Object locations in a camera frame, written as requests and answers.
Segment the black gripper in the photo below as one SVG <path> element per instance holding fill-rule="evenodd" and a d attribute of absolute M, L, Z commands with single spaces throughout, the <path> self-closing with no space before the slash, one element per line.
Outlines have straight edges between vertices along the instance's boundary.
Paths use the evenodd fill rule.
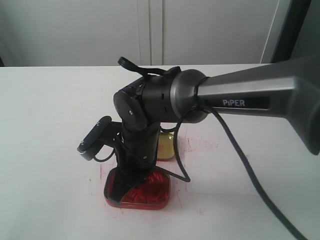
<path fill-rule="evenodd" d="M 156 163 L 160 123 L 154 122 L 142 130 L 128 123 L 121 124 L 122 152 L 119 154 L 118 169 L 107 176 L 107 199 L 121 202 L 135 186 L 143 182 Z"/>

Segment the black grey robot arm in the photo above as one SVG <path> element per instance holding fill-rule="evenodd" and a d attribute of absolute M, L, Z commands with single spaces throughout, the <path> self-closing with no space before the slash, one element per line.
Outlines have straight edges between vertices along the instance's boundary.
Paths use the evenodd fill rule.
<path fill-rule="evenodd" d="M 119 203 L 156 166 L 161 123 L 199 123 L 209 113 L 285 118 L 307 149 L 320 152 L 320 61 L 291 59 L 209 77 L 199 70 L 143 68 L 125 57 L 121 67 L 140 78 L 113 96 L 121 131 L 118 167 L 107 198 Z"/>

